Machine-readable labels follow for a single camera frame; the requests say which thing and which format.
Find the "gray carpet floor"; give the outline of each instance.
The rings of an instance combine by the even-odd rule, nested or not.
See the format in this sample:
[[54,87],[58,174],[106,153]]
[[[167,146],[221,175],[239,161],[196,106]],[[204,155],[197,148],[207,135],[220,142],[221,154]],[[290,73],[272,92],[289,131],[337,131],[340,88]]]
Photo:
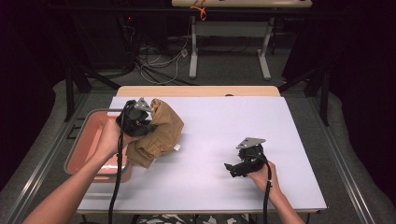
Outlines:
[[[288,59],[292,46],[293,36],[280,36],[276,43],[276,54],[267,53],[267,62],[271,71],[272,80],[264,81],[262,78],[256,49],[260,47],[261,41],[251,39],[245,46],[237,45],[243,49],[241,52],[235,47],[240,43],[238,38],[209,38],[202,40],[199,51],[198,77],[189,79],[190,57],[180,58],[178,69],[175,63],[162,68],[161,71],[174,75],[190,83],[198,85],[272,85],[283,84],[281,73]],[[149,59],[155,59],[157,55],[149,55]],[[105,71],[109,75],[115,71]],[[113,81],[120,85],[153,85],[148,83],[135,69],[127,76],[114,78]],[[85,116],[96,108],[108,107],[111,97],[116,93],[109,87],[92,79],[93,90],[90,94],[82,94],[76,91],[78,111],[68,122],[64,123],[65,117],[65,85],[64,82],[54,87],[57,93],[56,103],[48,122],[41,134],[37,137],[35,144],[25,157],[19,170],[8,182],[0,194],[1,211],[0,223],[8,221],[21,222],[29,212],[41,202],[50,192],[66,180],[68,175],[64,172],[64,161],[71,147],[73,139],[65,136],[73,124],[79,125]],[[304,144],[308,159],[322,190],[323,196],[329,208],[320,214],[311,216],[310,223],[396,223],[396,211],[389,199],[375,185],[367,174],[364,166],[357,159],[353,148],[348,142],[347,128],[342,116],[341,102],[331,94],[329,101],[330,127],[324,127],[318,119],[318,99],[305,98],[302,92],[304,83],[282,93],[286,98],[290,112],[295,121],[299,135]],[[335,141],[329,140],[329,133]],[[333,149],[338,148],[345,160],[341,169],[333,157]],[[21,206],[21,196],[26,183],[35,174],[37,165],[42,162],[43,156],[52,153],[53,159],[47,164],[49,169],[42,175],[38,191],[33,192],[24,206]],[[348,182],[343,178],[343,172],[347,170],[353,176],[353,181],[358,187],[362,203],[356,204],[348,188]],[[359,206],[364,206],[369,215],[362,216]],[[106,215],[89,215],[89,221],[106,223]],[[132,216],[115,215],[115,223],[130,223]],[[72,223],[80,223],[82,218],[76,214]],[[276,213],[270,214],[270,223],[279,223]]]

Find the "white table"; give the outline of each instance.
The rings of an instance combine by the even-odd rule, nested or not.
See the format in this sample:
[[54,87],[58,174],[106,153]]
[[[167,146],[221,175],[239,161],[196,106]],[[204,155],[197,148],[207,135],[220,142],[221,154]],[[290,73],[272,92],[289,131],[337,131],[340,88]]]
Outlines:
[[[122,108],[119,98],[113,108]],[[282,97],[159,97],[185,122],[180,151],[148,168],[134,166],[120,184],[114,210],[129,214],[260,213],[263,194],[244,177],[232,178],[224,162],[237,164],[245,137],[266,139],[264,153],[276,164],[279,183],[300,212],[326,209],[318,182]],[[106,212],[114,184],[93,183],[78,212]]]
[[[194,0],[172,0],[173,7],[190,7]],[[206,0],[202,7],[270,7],[270,8],[309,8],[310,0]],[[191,63],[190,78],[197,76],[198,49],[196,48],[196,36],[251,36],[263,37],[262,48],[257,50],[262,76],[265,80],[271,80],[270,71],[265,52],[270,40],[271,29],[268,22],[263,21],[196,21],[191,17]]]

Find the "hand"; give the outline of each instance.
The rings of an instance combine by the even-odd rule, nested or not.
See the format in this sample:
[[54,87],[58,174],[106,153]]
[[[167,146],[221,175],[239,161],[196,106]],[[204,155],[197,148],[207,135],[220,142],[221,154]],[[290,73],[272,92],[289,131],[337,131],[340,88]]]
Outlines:
[[[120,126],[114,118],[109,118],[105,124],[100,135],[98,145],[96,147],[94,156],[100,157],[107,161],[118,153],[118,142],[120,137]],[[128,134],[123,134],[123,146],[126,147],[130,142],[140,139],[140,137],[132,137]]]
[[[280,192],[280,187],[277,181],[276,166],[270,161],[268,161],[268,163],[270,165],[271,174],[272,174],[272,183],[270,190],[270,198],[271,198],[272,195]],[[268,167],[266,165],[264,165],[257,172],[252,172],[247,174],[247,176],[253,180],[253,182],[262,192],[265,192],[268,181]]]

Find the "brown fabric bag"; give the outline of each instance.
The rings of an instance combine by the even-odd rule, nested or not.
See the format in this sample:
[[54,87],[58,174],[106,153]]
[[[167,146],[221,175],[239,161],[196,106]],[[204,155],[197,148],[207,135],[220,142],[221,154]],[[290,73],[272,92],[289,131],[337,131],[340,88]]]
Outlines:
[[150,106],[150,124],[157,125],[157,128],[154,132],[130,143],[126,151],[126,156],[131,162],[146,168],[149,168],[154,159],[162,153],[172,151],[184,127],[184,122],[166,102],[153,99]]

